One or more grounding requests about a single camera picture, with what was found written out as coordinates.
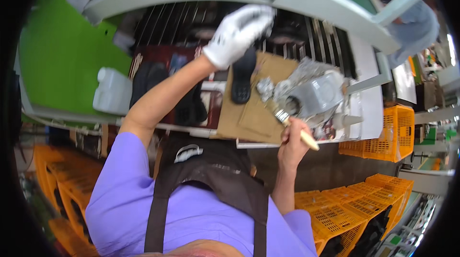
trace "paintbrush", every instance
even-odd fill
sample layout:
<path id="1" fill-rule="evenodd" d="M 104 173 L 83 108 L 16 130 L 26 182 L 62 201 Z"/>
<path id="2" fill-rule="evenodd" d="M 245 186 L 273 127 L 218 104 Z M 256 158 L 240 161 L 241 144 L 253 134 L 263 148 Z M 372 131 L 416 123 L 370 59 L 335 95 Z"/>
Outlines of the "paintbrush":
<path id="1" fill-rule="evenodd" d="M 265 108 L 270 110 L 276 119 L 278 119 L 284 125 L 284 127 L 291 125 L 291 122 L 289 121 L 289 113 L 280 108 L 279 105 L 273 101 L 273 99 L 267 100 L 265 103 Z M 308 145 L 311 149 L 315 151 L 319 150 L 319 146 L 316 140 L 303 130 L 300 132 L 300 139 L 302 139 L 302 141 L 305 142 L 305 144 Z"/>

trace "cardboard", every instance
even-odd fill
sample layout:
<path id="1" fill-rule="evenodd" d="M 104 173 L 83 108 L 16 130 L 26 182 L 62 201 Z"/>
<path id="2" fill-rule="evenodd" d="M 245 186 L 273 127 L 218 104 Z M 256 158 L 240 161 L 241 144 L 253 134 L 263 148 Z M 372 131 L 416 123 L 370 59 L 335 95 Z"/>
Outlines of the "cardboard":
<path id="1" fill-rule="evenodd" d="M 251 78 L 251 98 L 244 105 L 237 105 L 231 101 L 230 90 L 233 74 L 232 70 L 229 71 L 217 134 L 227 138 L 280 144 L 280 136 L 284 127 L 273 116 L 273 113 L 264 107 L 256 84 L 265 77 L 270 77 L 275 84 L 287 79 L 297 67 L 298 62 L 258 51 L 257 64 L 260 69 Z"/>

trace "worker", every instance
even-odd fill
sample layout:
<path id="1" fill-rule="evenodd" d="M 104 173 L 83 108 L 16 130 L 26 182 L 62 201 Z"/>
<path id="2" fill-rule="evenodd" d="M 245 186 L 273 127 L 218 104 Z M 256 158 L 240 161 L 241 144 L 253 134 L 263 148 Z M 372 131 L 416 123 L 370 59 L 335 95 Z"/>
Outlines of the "worker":
<path id="1" fill-rule="evenodd" d="M 171 135 L 157 178 L 149 177 L 146 148 L 158 122 L 199 81 L 241 58 L 270 29 L 274 15 L 273 8 L 262 5 L 247 5 L 228 15 L 200 57 L 129 110 L 86 208 L 99 254 L 317 255 L 310 215 L 294 209 L 297 166 L 309 149 L 300 132 L 310 132 L 299 119 L 291 118 L 282 134 L 271 196 L 250 176 L 245 151 L 229 140 Z"/>
<path id="2" fill-rule="evenodd" d="M 387 28 L 401 46 L 396 52 L 388 55 L 390 68 L 398 67 L 410 56 L 430 47 L 439 35 L 439 23 L 434 6 L 428 6 L 423 0 L 417 1 Z"/>

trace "white plastic jug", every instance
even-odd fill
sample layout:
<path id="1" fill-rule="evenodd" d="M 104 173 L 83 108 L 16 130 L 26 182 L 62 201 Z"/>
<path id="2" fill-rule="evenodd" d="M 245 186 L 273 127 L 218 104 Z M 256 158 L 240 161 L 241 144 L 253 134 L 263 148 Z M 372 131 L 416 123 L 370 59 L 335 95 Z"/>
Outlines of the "white plastic jug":
<path id="1" fill-rule="evenodd" d="M 109 67 L 99 69 L 98 81 L 92 107 L 97 111 L 125 116 L 129 110 L 132 81 Z"/>

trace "gray container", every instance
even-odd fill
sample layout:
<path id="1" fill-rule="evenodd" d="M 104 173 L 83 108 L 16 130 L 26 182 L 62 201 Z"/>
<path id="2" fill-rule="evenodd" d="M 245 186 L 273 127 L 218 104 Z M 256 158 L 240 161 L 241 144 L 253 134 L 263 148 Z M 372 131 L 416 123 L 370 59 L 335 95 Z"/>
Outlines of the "gray container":
<path id="1" fill-rule="evenodd" d="M 341 86 L 329 73 L 296 86 L 289 97 L 299 103 L 298 116 L 309 117 L 340 104 L 344 99 Z"/>

